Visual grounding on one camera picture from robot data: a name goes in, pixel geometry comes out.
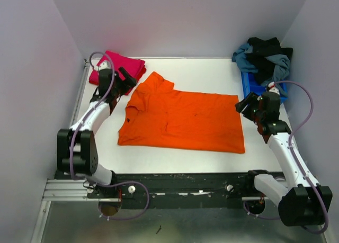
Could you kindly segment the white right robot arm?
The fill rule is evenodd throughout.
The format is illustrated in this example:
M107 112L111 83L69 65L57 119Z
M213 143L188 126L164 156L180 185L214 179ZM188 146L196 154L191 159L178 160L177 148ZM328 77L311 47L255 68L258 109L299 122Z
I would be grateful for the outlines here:
M244 182L249 196L264 194L278 207L280 220L285 226L329 225L328 210L332 191L322 186L312 175L293 141L288 124L280 120L280 95L277 89L257 95L249 93L235 105L236 111L254 122L258 133L276 156L286 179L279 183L270 173L251 171L251 179Z

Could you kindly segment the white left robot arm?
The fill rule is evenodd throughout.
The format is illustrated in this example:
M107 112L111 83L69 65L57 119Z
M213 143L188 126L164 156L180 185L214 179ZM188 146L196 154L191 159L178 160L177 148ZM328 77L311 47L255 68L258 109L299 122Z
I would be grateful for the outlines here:
M73 179L85 178L99 184L99 191L106 198L116 195L117 177L99 163L95 134L112 114L119 98L136 84L137 80L123 67L116 71L111 67L100 69L99 86L87 111L69 129L57 133L57 169Z

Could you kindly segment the orange t-shirt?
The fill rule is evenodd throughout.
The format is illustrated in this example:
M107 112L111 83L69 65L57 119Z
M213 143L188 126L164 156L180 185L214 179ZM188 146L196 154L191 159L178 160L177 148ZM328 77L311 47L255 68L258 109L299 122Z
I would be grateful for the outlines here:
M151 146L243 154L238 96L178 91L152 72L128 102L120 146Z

